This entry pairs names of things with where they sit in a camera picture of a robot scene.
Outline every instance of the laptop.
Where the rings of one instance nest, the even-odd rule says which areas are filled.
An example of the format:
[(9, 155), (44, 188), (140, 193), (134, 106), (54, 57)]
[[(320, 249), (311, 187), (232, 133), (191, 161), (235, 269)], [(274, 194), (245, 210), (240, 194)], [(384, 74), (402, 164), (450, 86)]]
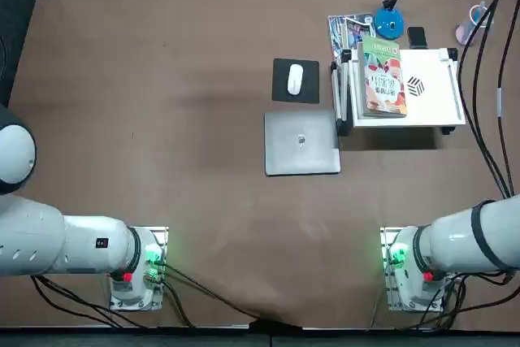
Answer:
[(272, 111), (264, 115), (266, 175), (341, 171), (332, 110)]

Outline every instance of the black mouse pad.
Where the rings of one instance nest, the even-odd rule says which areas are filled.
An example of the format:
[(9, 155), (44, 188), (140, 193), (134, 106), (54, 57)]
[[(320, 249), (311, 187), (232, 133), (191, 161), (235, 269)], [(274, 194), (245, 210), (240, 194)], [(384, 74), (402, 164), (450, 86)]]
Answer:
[[(293, 64), (299, 64), (303, 68), (298, 95), (291, 95), (287, 91), (289, 70)], [(275, 59), (272, 99), (279, 102), (319, 103), (319, 63), (310, 60)]]

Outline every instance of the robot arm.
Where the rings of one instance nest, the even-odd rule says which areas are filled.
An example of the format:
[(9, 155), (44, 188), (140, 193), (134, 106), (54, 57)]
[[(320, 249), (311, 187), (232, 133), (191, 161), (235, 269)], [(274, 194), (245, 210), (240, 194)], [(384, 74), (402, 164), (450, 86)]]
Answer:
[(160, 309), (162, 290), (150, 278), (157, 266), (149, 260), (164, 259), (154, 234), (10, 195), (36, 159), (31, 132), (0, 106), (0, 275), (110, 274), (114, 309)]
[(390, 255), (403, 309), (425, 310), (447, 284), (447, 273), (519, 268), (519, 211), (520, 196), (516, 196), (483, 202), (431, 225), (402, 229)]
[(0, 275), (133, 273), (135, 229), (108, 217), (62, 215), (13, 195), (0, 197)]

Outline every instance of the book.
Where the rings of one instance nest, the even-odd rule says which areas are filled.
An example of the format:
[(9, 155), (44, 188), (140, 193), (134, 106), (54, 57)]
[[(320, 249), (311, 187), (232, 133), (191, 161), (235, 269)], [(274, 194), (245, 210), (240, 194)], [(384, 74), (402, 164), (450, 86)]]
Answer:
[(406, 116), (399, 45), (365, 36), (357, 44), (357, 56), (363, 114), (374, 117)]
[(342, 49), (356, 49), (362, 36), (375, 36), (374, 18), (372, 14), (329, 15), (328, 32), (331, 38), (332, 57), (337, 60)]

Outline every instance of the phone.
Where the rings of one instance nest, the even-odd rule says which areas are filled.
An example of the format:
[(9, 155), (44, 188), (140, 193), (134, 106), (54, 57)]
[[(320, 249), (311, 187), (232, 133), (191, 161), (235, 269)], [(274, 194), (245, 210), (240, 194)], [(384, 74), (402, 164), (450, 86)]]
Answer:
[(410, 49), (428, 49), (424, 28), (409, 27), (408, 41)]

